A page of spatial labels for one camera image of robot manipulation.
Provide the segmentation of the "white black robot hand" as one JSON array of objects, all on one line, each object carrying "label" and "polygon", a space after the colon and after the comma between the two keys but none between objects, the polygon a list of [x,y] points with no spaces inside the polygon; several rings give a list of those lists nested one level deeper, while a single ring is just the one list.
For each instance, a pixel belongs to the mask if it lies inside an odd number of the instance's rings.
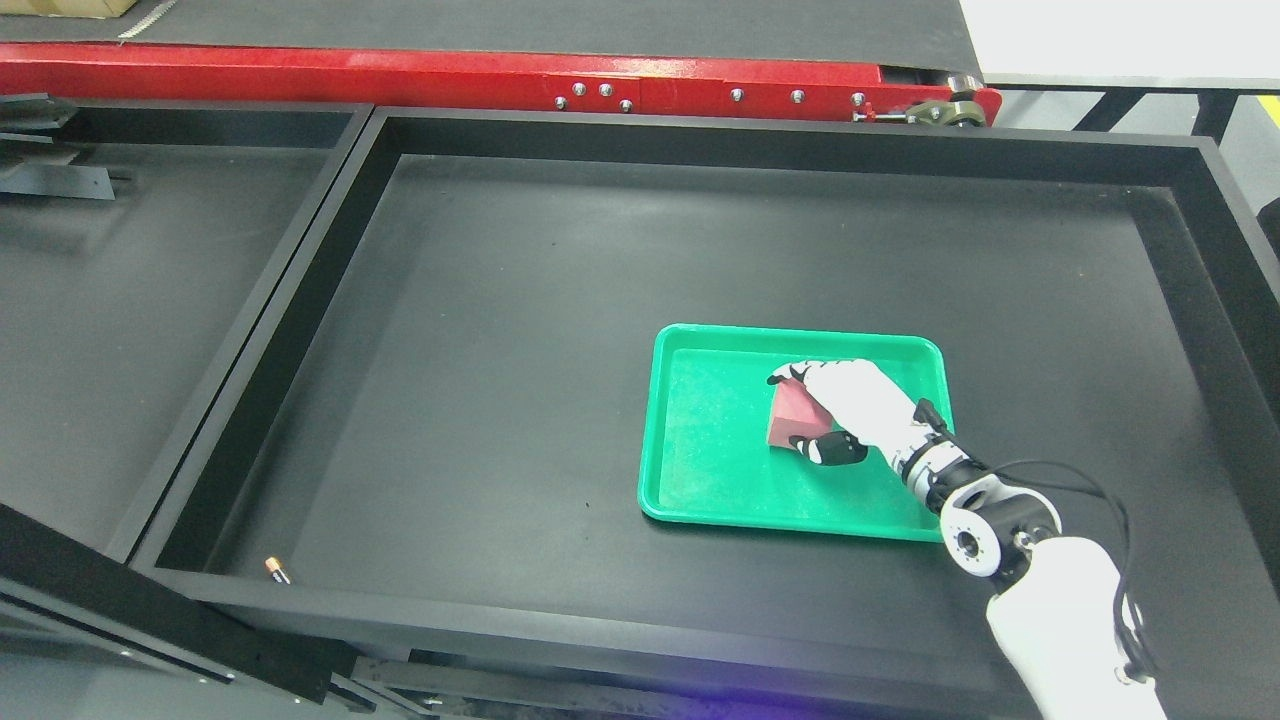
[{"label": "white black robot hand", "polygon": [[796,451],[818,465],[849,465],[881,451],[891,466],[910,459],[940,433],[916,419],[916,402],[874,363],[865,359],[788,363],[773,370],[769,386],[804,389],[813,407],[831,416],[828,429],[805,436],[771,430],[771,443]]}]

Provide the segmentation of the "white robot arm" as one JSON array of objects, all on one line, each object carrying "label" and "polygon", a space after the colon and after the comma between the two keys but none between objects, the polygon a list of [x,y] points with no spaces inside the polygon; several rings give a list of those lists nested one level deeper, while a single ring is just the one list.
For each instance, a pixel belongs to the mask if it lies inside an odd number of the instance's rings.
[{"label": "white robot arm", "polygon": [[992,583],[991,634],[1042,717],[1166,717],[1126,564],[1069,536],[1043,493],[1002,478],[942,430],[913,423],[884,455],[938,516],[956,565]]}]

